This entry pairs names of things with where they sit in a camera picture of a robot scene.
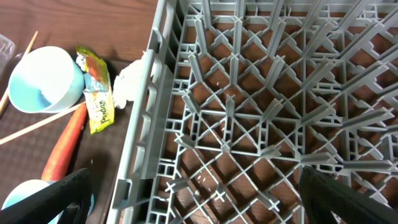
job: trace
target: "blue bowl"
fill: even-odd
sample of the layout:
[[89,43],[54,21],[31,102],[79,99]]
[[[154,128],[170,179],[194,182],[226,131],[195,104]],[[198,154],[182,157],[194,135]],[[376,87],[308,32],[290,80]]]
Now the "blue bowl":
[[[47,182],[44,180],[28,180],[20,185],[18,185],[12,192],[7,196],[6,200],[4,201],[1,210],[4,210],[21,200],[24,200],[25,198],[43,190],[44,188],[48,187],[50,184],[54,182]],[[94,209],[94,195],[91,195],[91,205],[90,209],[88,210],[88,215],[92,213]],[[49,222],[49,224],[56,224],[58,223],[59,218],[61,217],[61,214],[58,214],[53,220]]]
[[25,113],[58,113],[73,106],[83,89],[83,72],[59,47],[27,54],[9,80],[10,101]]

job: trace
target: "brown table surface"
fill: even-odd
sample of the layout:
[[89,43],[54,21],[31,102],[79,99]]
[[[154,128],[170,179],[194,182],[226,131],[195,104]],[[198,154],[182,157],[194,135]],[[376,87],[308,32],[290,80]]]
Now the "brown table surface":
[[[14,41],[16,53],[24,51],[36,30],[39,34],[35,49],[54,45],[75,55],[76,44],[87,46],[110,62],[114,67],[112,76],[127,66],[127,62],[141,58],[156,4],[156,0],[0,0],[0,34]],[[0,94],[3,91],[4,87],[0,88]],[[106,215],[131,108],[132,103],[124,110],[116,110],[115,124],[99,134],[90,136],[86,127],[76,147],[70,170],[90,168],[96,195],[95,209],[87,223],[100,223]],[[40,178],[71,115],[0,146],[0,205],[17,185]],[[8,105],[0,118],[0,138],[48,116],[24,114]]]

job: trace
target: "gray plastic rack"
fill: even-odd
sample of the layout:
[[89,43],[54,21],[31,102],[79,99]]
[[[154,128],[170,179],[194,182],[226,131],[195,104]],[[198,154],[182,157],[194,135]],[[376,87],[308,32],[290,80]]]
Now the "gray plastic rack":
[[[398,174],[397,12],[395,1],[378,0],[159,0],[107,223],[122,212],[123,223],[197,222],[198,213],[208,223],[253,223],[261,220],[246,213],[259,203],[273,222],[305,223],[294,183],[304,166],[390,206],[383,190]],[[154,63],[161,69],[151,78]],[[184,156],[199,166],[183,172]],[[244,166],[239,156],[252,159]],[[220,159],[234,175],[220,178]],[[262,162],[276,176],[266,185],[251,172]],[[241,178],[256,194],[236,203],[230,187]],[[281,184],[297,198],[283,211],[273,193]],[[182,192],[192,204],[185,212],[175,206]],[[209,203],[228,203],[229,214],[221,219]]]

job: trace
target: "orange carrot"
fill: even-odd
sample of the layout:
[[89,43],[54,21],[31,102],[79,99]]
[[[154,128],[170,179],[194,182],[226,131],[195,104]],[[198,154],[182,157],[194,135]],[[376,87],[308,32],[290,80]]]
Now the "orange carrot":
[[83,103],[70,118],[67,127],[52,150],[43,170],[42,180],[58,181],[65,177],[80,131],[85,125],[86,114],[86,104]]

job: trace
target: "snack wrapper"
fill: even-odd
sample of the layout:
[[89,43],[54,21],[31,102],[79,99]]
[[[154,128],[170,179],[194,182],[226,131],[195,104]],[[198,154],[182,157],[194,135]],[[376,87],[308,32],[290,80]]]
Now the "snack wrapper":
[[88,116],[90,118],[90,133],[98,133],[114,122],[114,106],[109,72],[104,60],[98,58],[85,47],[77,46],[76,63],[86,72],[86,98]]

